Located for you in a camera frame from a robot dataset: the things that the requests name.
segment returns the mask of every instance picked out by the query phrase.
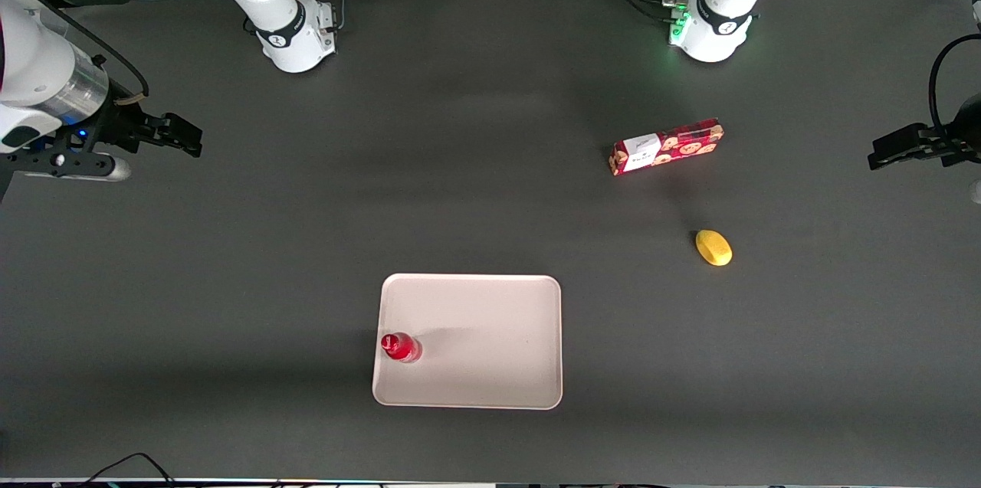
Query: rectangular tray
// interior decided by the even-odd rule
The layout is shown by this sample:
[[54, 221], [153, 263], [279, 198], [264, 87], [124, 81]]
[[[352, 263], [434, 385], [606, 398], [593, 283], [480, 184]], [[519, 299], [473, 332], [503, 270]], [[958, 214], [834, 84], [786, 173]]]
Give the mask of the rectangular tray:
[[[396, 362], [382, 336], [423, 347]], [[396, 273], [382, 285], [375, 400], [385, 405], [550, 410], [562, 400], [562, 296], [544, 275]]]

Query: lemon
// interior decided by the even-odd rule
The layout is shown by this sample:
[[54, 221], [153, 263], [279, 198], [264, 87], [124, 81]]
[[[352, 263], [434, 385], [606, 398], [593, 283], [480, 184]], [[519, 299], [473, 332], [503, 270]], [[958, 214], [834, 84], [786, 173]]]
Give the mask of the lemon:
[[733, 259], [729, 241], [719, 232], [701, 230], [694, 236], [694, 246], [698, 248], [701, 257], [714, 266], [724, 266]]

